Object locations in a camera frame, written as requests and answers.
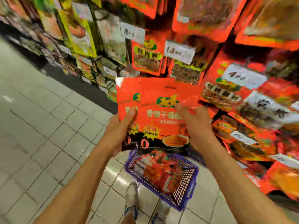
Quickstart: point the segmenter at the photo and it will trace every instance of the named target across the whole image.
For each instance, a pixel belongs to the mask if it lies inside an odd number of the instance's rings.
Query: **shoe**
[[[166,216],[170,212],[170,205],[165,201],[159,201],[156,213],[153,215],[151,224],[161,224],[166,223]]]
[[[137,184],[135,182],[131,182],[126,190],[125,196],[125,212],[126,215],[129,209],[134,209],[134,220],[136,221],[138,215],[138,191],[137,191]]]

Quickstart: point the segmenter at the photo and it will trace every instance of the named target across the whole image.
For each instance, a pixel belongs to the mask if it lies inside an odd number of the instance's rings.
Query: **shopping basket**
[[[198,174],[198,167],[185,159],[181,155],[167,154],[170,158],[179,160],[182,166],[182,180],[179,187],[171,194],[165,194],[151,185],[147,178],[143,177],[140,172],[133,169],[133,163],[138,158],[137,151],[132,150],[129,158],[124,165],[126,172],[130,173],[138,182],[151,190],[154,194],[160,197],[161,200],[167,202],[170,206],[174,207],[178,211],[183,211],[187,205],[189,199],[192,198],[193,191],[196,186],[196,177]]]

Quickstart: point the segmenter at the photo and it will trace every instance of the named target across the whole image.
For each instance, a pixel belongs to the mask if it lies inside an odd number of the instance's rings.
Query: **plastic basket handle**
[[[194,192],[194,189],[195,189],[195,187],[196,187],[196,181],[193,181],[192,182],[192,185],[191,185],[191,187],[190,187],[190,191],[189,191],[189,193],[188,193],[188,195],[187,195],[187,200],[189,200],[189,199],[191,199],[192,198],[192,195],[193,195],[193,192]]]

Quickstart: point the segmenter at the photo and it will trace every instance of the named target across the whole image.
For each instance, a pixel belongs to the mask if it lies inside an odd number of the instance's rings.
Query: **hand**
[[[128,126],[136,115],[136,109],[131,109],[122,121],[119,121],[118,113],[111,117],[110,122],[98,144],[105,147],[111,157],[121,151],[122,141],[127,134]]]
[[[207,140],[215,139],[209,112],[205,107],[197,107],[192,109],[195,114],[190,113],[190,109],[181,104],[176,104],[178,114],[185,120],[187,124],[188,134],[190,135],[190,142],[196,150],[200,150],[199,145]]]

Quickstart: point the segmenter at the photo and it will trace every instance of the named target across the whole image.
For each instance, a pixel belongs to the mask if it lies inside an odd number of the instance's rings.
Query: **bowl of food image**
[[[163,138],[162,142],[169,147],[183,147],[190,142],[190,139],[184,135],[170,135]]]

